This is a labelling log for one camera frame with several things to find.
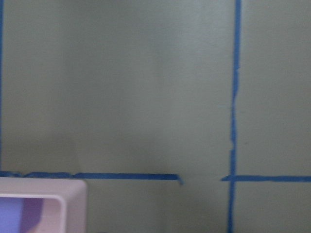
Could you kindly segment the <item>pink plastic bin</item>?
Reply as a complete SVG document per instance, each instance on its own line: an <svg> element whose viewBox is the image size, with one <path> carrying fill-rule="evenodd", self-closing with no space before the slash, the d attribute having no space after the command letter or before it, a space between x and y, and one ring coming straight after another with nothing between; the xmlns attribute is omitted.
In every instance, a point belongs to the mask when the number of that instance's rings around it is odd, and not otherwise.
<svg viewBox="0 0 311 233"><path fill-rule="evenodd" d="M84 233L86 206L87 185L81 180L0 180L2 233Z"/></svg>

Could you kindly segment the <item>purple foam block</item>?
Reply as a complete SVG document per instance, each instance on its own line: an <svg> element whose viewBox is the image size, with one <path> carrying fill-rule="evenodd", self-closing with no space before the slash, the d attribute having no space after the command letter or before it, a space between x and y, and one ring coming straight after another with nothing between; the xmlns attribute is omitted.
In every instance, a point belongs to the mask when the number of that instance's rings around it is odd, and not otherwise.
<svg viewBox="0 0 311 233"><path fill-rule="evenodd" d="M41 221L43 199L0 199L0 231L2 233L27 233Z"/></svg>

